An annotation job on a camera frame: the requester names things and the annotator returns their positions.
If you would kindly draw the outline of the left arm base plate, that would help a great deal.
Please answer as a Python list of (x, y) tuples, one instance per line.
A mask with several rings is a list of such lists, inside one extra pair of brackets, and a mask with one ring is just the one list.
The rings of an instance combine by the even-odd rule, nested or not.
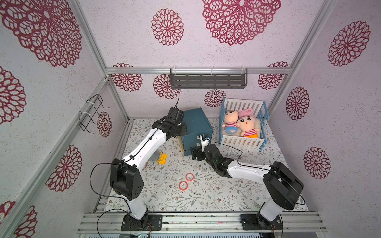
[(125, 215), (122, 221), (121, 231), (161, 231), (163, 216), (146, 214), (138, 220), (130, 215)]

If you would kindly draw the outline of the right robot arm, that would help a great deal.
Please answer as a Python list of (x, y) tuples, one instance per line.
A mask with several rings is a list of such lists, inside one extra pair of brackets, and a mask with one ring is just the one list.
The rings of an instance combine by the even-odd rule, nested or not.
[(270, 224), (283, 211), (292, 211), (302, 198), (303, 183), (281, 162), (269, 166), (241, 163), (238, 159), (223, 157), (214, 144), (203, 149), (192, 148), (191, 152), (193, 160), (207, 162), (221, 177), (247, 179), (265, 185), (270, 198), (256, 214), (258, 224)]

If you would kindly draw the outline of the teal drawer cabinet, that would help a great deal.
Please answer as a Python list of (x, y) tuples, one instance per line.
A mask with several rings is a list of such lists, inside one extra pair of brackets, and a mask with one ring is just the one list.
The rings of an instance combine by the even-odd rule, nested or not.
[(192, 148), (201, 148), (201, 135), (212, 137), (213, 128), (202, 108), (184, 111), (182, 123), (185, 123), (187, 134), (180, 136), (184, 156), (192, 154)]

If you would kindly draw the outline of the red tape roll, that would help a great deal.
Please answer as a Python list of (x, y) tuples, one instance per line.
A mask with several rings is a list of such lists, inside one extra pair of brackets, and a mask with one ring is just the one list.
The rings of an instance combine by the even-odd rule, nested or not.
[(194, 180), (194, 174), (192, 173), (187, 173), (186, 176), (185, 176), (185, 179), (188, 181), (188, 182), (192, 182)]
[(179, 190), (186, 191), (189, 188), (189, 185), (186, 181), (181, 181), (179, 183)]

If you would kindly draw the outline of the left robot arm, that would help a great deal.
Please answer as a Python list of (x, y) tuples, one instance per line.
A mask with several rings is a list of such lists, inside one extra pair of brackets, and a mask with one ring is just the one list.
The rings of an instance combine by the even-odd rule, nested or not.
[(185, 130), (182, 118), (165, 116), (154, 122), (148, 135), (129, 155), (112, 162), (110, 186), (127, 201), (132, 218), (142, 220), (147, 213), (147, 207), (140, 195), (144, 187), (142, 169), (161, 145), (172, 137), (182, 135)]

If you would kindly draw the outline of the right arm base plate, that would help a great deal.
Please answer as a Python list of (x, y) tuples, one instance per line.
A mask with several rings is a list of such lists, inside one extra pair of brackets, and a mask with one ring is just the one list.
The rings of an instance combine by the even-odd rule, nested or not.
[(268, 221), (261, 214), (241, 214), (241, 224), (245, 231), (282, 231), (283, 224), (278, 215), (274, 221)]

